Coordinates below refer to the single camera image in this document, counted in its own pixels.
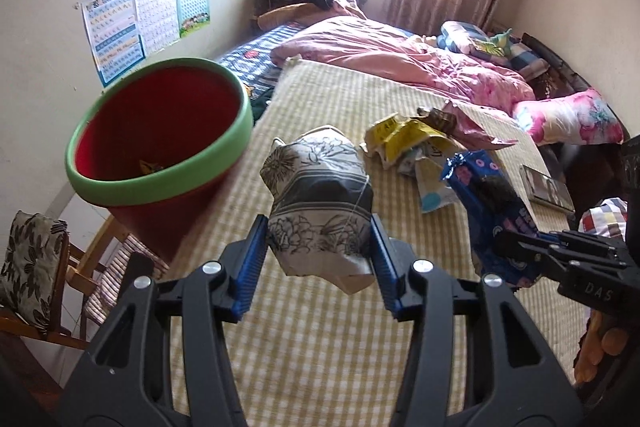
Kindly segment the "right hand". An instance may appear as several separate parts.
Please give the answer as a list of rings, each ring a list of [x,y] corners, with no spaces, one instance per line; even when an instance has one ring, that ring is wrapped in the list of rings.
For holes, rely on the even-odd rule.
[[[576,384],[590,383],[597,376],[598,367],[605,355],[620,355],[629,335],[620,327],[604,327],[605,315],[597,310],[590,312],[588,326],[574,363]]]

